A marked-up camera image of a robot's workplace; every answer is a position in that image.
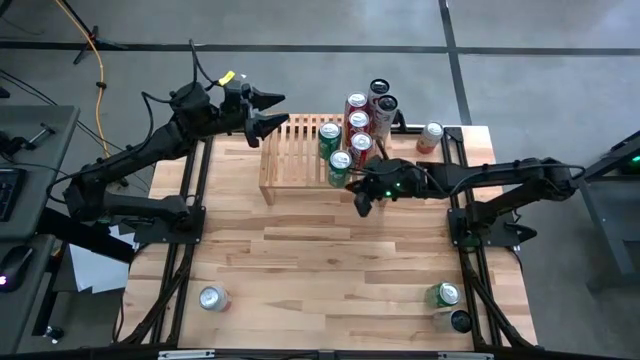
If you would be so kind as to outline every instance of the wooden tabletop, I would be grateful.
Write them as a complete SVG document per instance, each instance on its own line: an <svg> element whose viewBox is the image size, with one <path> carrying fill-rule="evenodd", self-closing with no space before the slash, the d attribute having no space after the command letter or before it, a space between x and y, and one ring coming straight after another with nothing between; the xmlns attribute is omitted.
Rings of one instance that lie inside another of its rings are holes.
<svg viewBox="0 0 640 360"><path fill-rule="evenodd" d="M470 165L494 162L487 127L463 127L463 133ZM415 136L392 141L394 157L442 161L440 149L429 156L416 152ZM389 202L364 219L343 190L281 190L275 205L267 206L258 189L260 154L243 135L214 141L205 235L196 248L180 347L472 349L470 334L436 332L434 310L423 301L425 290L440 281L462 289L445 221L448 200ZM151 197L177 194L183 167L184 160L158 163ZM475 191L478 200L500 193ZM166 245L151 245L131 266L121 337L155 301L166 251ZM490 248L487 262L497 303L535 343L517 261L504 249ZM199 306L200 291L214 284L233 296L225 313ZM456 308L466 309L464 299ZM486 313L483 306L479 310L489 341ZM172 312L170 303L167 319Z"/></svg>

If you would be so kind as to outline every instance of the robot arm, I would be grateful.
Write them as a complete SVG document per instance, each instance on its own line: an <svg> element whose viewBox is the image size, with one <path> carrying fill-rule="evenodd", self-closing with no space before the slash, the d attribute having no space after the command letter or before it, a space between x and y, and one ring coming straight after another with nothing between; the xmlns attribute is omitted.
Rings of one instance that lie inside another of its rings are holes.
<svg viewBox="0 0 640 360"><path fill-rule="evenodd" d="M160 160L173 160L187 155L198 141L217 134L244 129L247 143L258 147L273 130L289 119L288 114L262 116L253 110L267 109L284 95L258 91L249 84L231 80L223 86L225 100L219 107L210 104L209 95L200 83L187 84L172 92L169 102L174 114L167 124L148 139L108 159L86 165L72 178L63 192L69 214L79 221L95 220L105 213L160 218L176 225L186 220L189 210L178 195L162 200L110 194L114 182Z"/></svg>
<svg viewBox="0 0 640 360"><path fill-rule="evenodd" d="M373 200L390 198L444 199L465 190L521 184L487 202L474 201L465 207L466 228L482 233L496 218L539 200L563 201L578 188L572 166L557 160L529 158L512 163L466 167L456 164L418 162L373 157L365 166L365 177L347 185L356 194L354 204L360 216L371 210Z"/></svg>

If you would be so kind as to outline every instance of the white paper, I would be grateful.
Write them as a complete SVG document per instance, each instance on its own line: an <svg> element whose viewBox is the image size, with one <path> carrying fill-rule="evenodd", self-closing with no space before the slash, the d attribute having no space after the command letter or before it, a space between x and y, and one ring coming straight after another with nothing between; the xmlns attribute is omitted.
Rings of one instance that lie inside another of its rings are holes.
<svg viewBox="0 0 640 360"><path fill-rule="evenodd" d="M109 228L111 236L137 248L133 233L120 235L117 226ZM73 270L78 291L92 288L92 293L120 289L127 285L129 264L92 253L81 247L70 245Z"/></svg>

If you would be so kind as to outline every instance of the upright can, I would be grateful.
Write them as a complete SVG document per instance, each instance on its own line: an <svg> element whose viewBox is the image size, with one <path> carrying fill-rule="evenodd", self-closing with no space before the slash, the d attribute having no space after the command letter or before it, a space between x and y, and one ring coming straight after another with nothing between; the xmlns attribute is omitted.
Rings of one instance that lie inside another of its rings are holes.
<svg viewBox="0 0 640 360"><path fill-rule="evenodd" d="M466 334L471 331L471 317L464 310L437 312L433 314L432 324L437 332Z"/></svg>
<svg viewBox="0 0 640 360"><path fill-rule="evenodd" d="M329 184L335 188L345 187L349 178L349 166L351 166L351 155L344 150L334 151L329 159L329 176L327 176Z"/></svg>
<svg viewBox="0 0 640 360"><path fill-rule="evenodd" d="M416 143L416 150L422 154L429 154L436 148L436 145L440 143L442 135L444 134L444 127L437 122L429 123L422 129L422 134L418 138Z"/></svg>
<svg viewBox="0 0 640 360"><path fill-rule="evenodd" d="M207 286L200 292L200 306L205 310L224 312L231 307L231 296L222 286Z"/></svg>
<svg viewBox="0 0 640 360"><path fill-rule="evenodd" d="M454 306L460 301L460 290L452 283L442 282L427 289L425 301L433 308Z"/></svg>
<svg viewBox="0 0 640 360"><path fill-rule="evenodd" d="M328 122L320 126L318 133L318 155L324 160L329 160L331 154L340 148L342 129L340 125Z"/></svg>
<svg viewBox="0 0 640 360"><path fill-rule="evenodd" d="M376 108L378 99L383 95L389 93L389 82L385 79L375 79L369 84L369 95L367 107L369 108L369 114L373 114Z"/></svg>
<svg viewBox="0 0 640 360"><path fill-rule="evenodd" d="M356 169L362 169L367 160L373 156L373 144L373 138L367 133L359 132L351 137L349 154Z"/></svg>
<svg viewBox="0 0 640 360"><path fill-rule="evenodd" d="M359 132L369 133L371 130L371 122L369 121L369 115L361 110L356 110L349 115L349 121L347 122L348 131L345 132L345 140L347 146L351 146L351 137Z"/></svg>
<svg viewBox="0 0 640 360"><path fill-rule="evenodd" d="M383 95L378 99L375 110L372 112L372 135L376 139L385 140L391 124L398 112L398 100L391 95Z"/></svg>
<svg viewBox="0 0 640 360"><path fill-rule="evenodd" d="M354 92L347 96L347 101L344 106L344 122L347 123L349 121L349 115L357 110L367 111L367 95L361 92Z"/></svg>

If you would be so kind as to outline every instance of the green soda can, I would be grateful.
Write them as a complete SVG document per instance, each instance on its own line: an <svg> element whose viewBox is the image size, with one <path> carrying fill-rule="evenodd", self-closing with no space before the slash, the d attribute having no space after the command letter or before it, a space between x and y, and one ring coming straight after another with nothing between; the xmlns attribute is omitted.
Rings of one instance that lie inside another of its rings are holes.
<svg viewBox="0 0 640 360"><path fill-rule="evenodd" d="M342 129L340 125L332 122L320 126L318 135L318 155L324 160L329 160L331 154L340 148Z"/></svg>
<svg viewBox="0 0 640 360"><path fill-rule="evenodd" d="M460 301L460 290L452 283L442 282L427 289L425 301L434 308L454 306Z"/></svg>
<svg viewBox="0 0 640 360"><path fill-rule="evenodd" d="M329 159L329 184L335 188L343 188L347 185L349 178L349 166L351 166L351 155L344 150L336 150Z"/></svg>

